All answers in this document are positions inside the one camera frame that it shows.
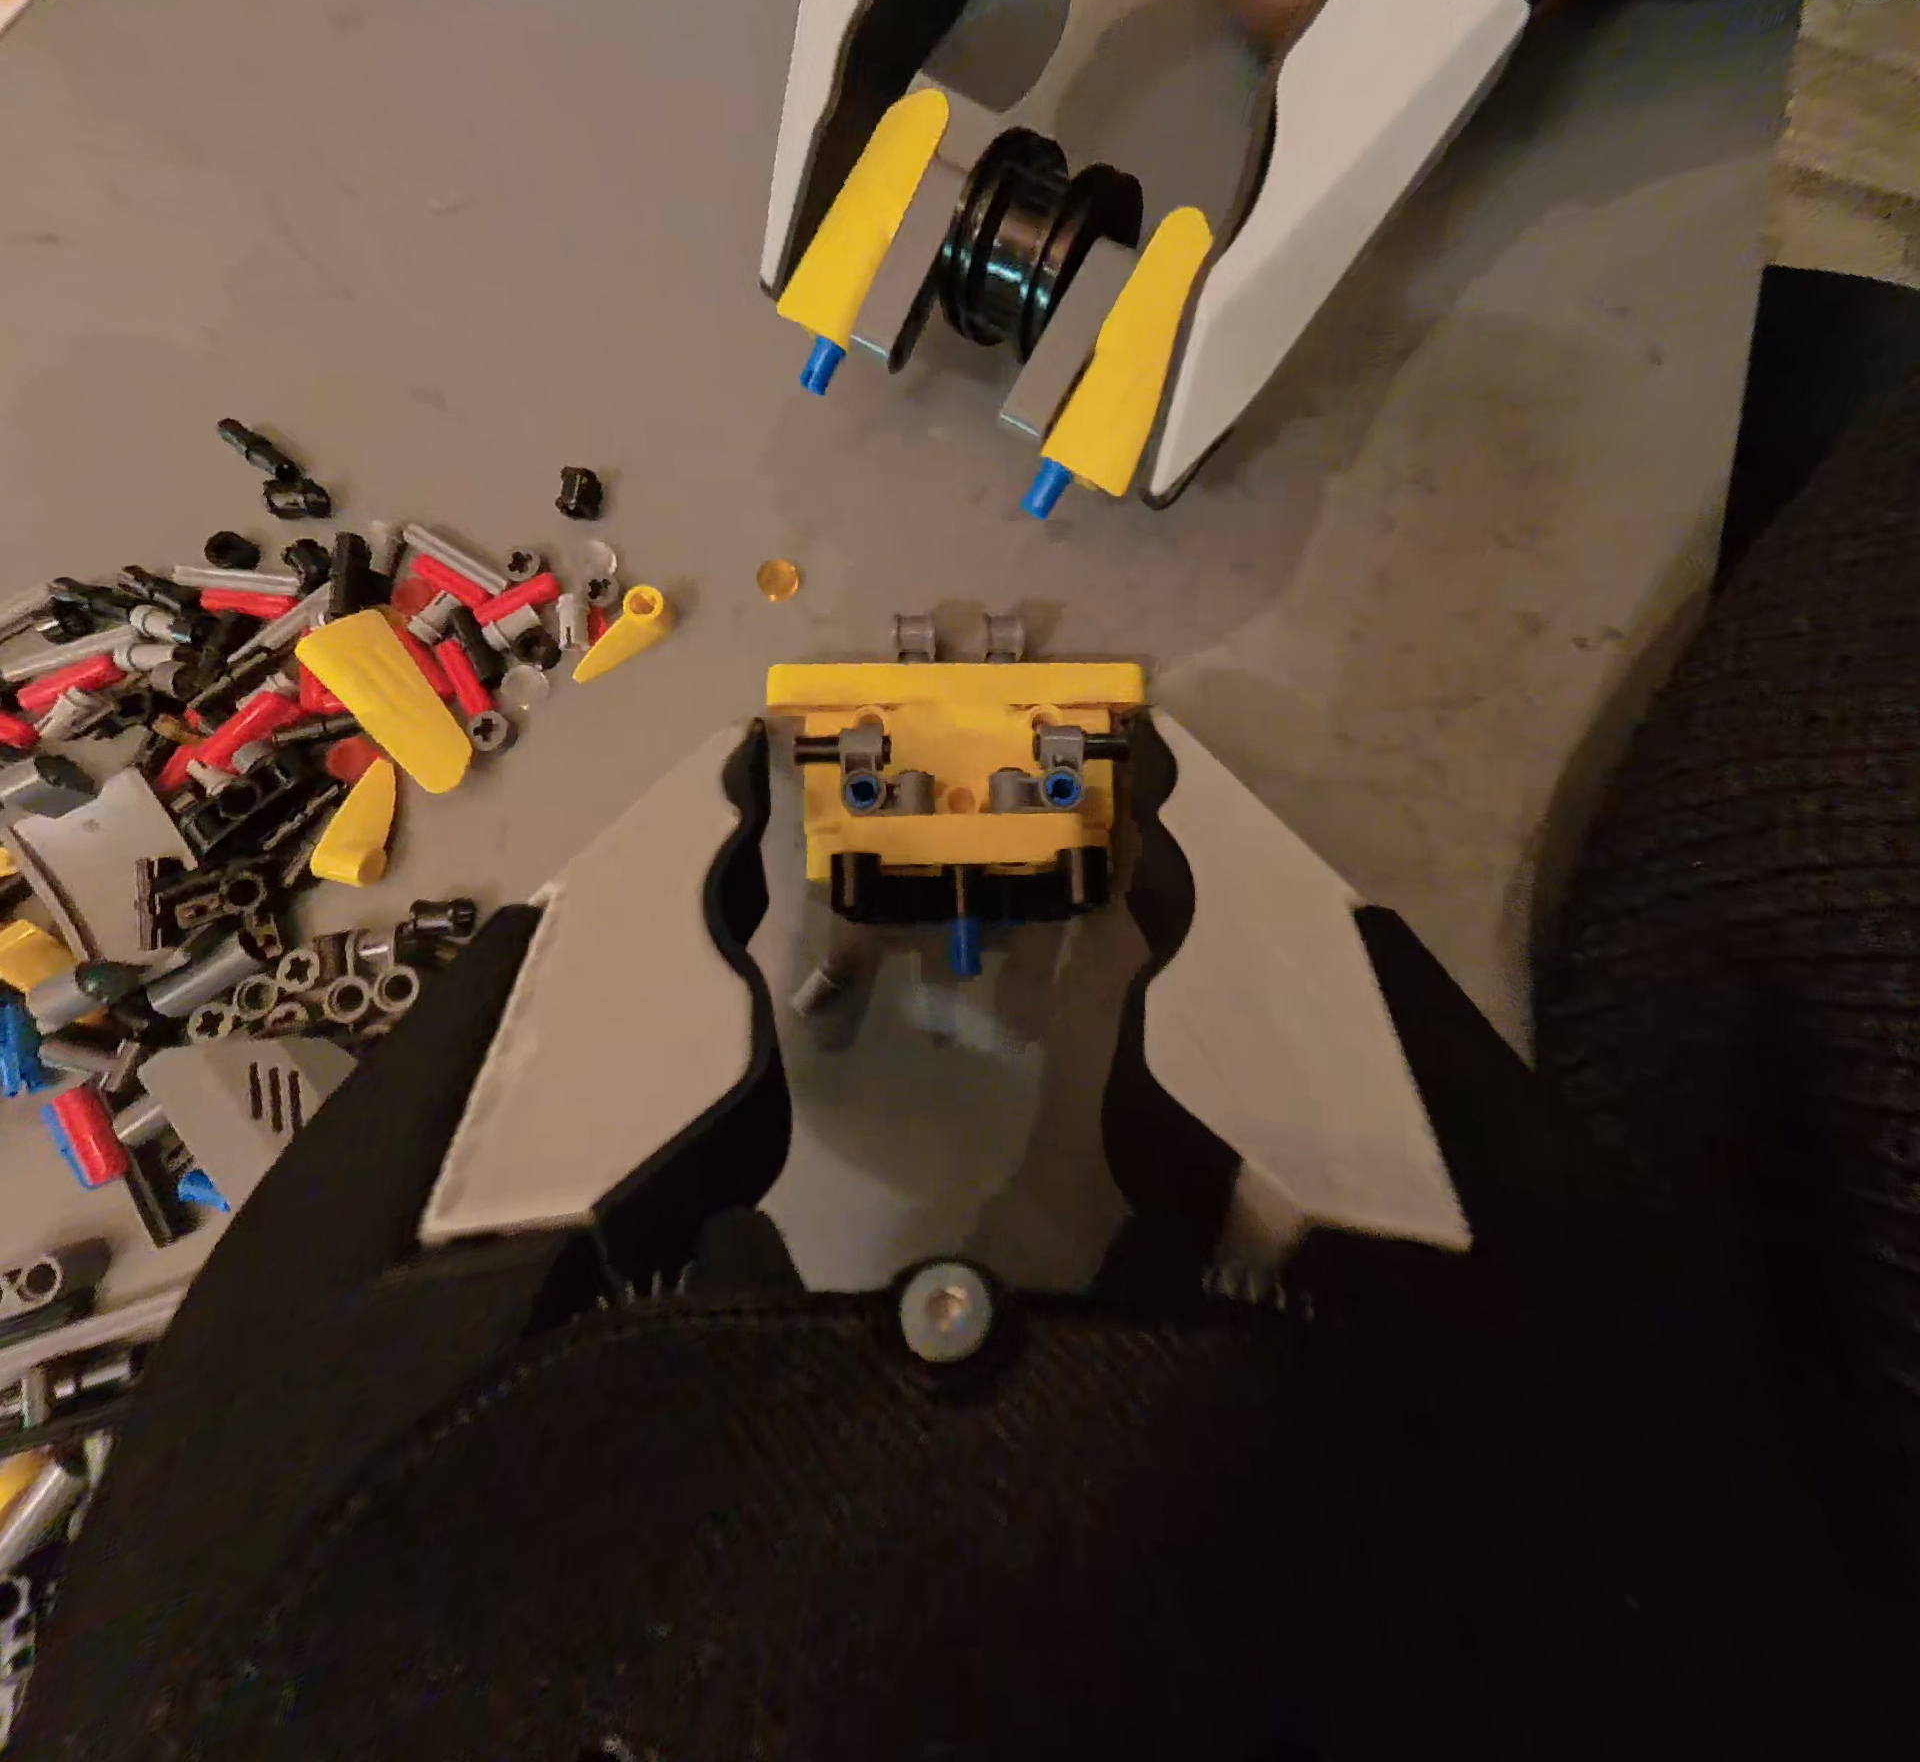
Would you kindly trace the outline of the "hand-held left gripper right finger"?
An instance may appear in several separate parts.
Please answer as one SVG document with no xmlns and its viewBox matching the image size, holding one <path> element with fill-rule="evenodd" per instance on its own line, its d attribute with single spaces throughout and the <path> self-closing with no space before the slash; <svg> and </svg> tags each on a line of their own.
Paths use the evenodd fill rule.
<svg viewBox="0 0 1920 1762">
<path fill-rule="evenodd" d="M 1475 1231 L 1362 899 L 1166 713 L 1130 728 L 1129 984 L 1100 1147 L 1143 1260 L 1267 1290 L 1312 1231 L 1462 1257 Z"/>
</svg>

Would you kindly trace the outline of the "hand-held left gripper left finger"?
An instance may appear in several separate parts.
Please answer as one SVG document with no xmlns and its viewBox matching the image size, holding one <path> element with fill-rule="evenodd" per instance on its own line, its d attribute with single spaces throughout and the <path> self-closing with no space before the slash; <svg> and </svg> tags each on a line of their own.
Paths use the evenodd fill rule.
<svg viewBox="0 0 1920 1762">
<path fill-rule="evenodd" d="M 766 725 L 730 725 L 541 886 L 422 1246 L 583 1232 L 647 1284 L 766 1200 L 794 1142 L 751 952 L 771 810 Z"/>
</svg>

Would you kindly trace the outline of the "black wheel assembly yellow panels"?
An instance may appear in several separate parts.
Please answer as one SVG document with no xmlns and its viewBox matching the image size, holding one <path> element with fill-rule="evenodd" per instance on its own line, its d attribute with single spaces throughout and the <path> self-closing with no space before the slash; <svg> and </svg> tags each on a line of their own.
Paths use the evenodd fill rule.
<svg viewBox="0 0 1920 1762">
<path fill-rule="evenodd" d="M 808 340 L 800 387 L 825 399 L 860 352 L 897 373 L 933 319 L 1019 363 L 1000 421 L 1035 443 L 1020 511 L 1072 490 L 1124 499 L 1174 374 L 1189 300 L 1213 257 L 1207 214 L 1145 225 L 1141 180 L 1069 166 L 1022 127 L 968 168 L 944 158 L 955 98 L 924 89 L 876 122 L 778 296 Z"/>
</svg>

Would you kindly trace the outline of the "yellow toy brick frame assembly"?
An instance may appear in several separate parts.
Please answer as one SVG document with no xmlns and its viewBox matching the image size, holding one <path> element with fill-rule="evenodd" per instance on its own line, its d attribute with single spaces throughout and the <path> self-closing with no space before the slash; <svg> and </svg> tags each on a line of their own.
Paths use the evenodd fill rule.
<svg viewBox="0 0 1920 1762">
<path fill-rule="evenodd" d="M 988 934 L 1103 910 L 1133 722 L 1130 660 L 1028 653 L 1019 616 L 949 660 L 933 616 L 897 616 L 887 656 L 766 670 L 791 728 L 807 882 L 853 930 L 936 933 L 960 982 Z"/>
</svg>

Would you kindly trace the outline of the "person's right forearm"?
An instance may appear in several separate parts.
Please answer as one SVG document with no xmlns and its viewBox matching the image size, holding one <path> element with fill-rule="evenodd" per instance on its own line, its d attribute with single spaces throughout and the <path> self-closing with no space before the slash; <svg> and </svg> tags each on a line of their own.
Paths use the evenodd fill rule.
<svg viewBox="0 0 1920 1762">
<path fill-rule="evenodd" d="M 1917 285 L 1768 269 L 1704 616 L 1534 965 L 1643 1298 L 1917 1531 Z"/>
</svg>

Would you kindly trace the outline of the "pile of toy brick parts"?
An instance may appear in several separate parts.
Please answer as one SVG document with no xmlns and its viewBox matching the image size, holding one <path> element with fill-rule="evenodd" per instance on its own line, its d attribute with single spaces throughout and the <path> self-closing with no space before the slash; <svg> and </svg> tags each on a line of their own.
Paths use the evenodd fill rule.
<svg viewBox="0 0 1920 1762">
<path fill-rule="evenodd" d="M 342 825 L 348 784 L 324 769 L 327 727 L 380 735 L 393 777 L 404 728 L 348 720 L 344 670 L 292 668 L 300 650 L 367 635 L 393 660 L 399 702 L 420 702 L 414 758 L 427 788 L 458 787 L 468 738 L 440 701 L 444 670 L 360 596 L 367 565 L 336 565 L 352 599 L 304 623 L 242 670 L 242 698 L 212 682 L 199 725 L 135 791 L 180 830 L 160 857 L 157 921 L 173 969 L 109 1005 L 117 1040 L 147 1052 L 138 1093 L 179 1140 L 160 1175 L 204 1175 L 229 1204 L 196 1226 L 154 1287 L 57 1323 L 24 1308 L 24 1354 L 54 1366 L 135 1356 L 120 1415 L 105 1388 L 57 1413 L 48 1470 L 78 1483 L 70 1507 L 4 1548 L 4 1586 L 54 1576 L 35 1619 L 37 1660 L 19 1758 L 334 1754 L 379 1747 L 374 1729 L 434 1694 L 493 1691 L 490 1674 L 547 1674 L 564 1645 L 614 1649 L 618 1570 L 638 1580 L 647 1492 L 660 1443 L 656 1352 L 681 1336 L 692 1266 L 686 1223 L 659 1235 L 632 1177 L 591 1175 L 583 1220 L 568 1200 L 510 1199 L 498 1225 L 427 1245 L 420 1225 L 490 1054 L 515 1040 L 515 993 L 535 989 L 541 940 L 563 936 L 563 901 L 498 910 L 417 1012 L 348 1079 L 255 1140 L 263 1161 L 222 1161 L 191 1136 L 212 1100 L 163 1094 L 163 1068 L 215 1067 L 210 1046 L 163 1040 L 221 999 L 217 976 L 266 967 L 249 910 L 180 922 L 180 901 L 238 869 L 286 893 L 291 853 Z"/>
</svg>

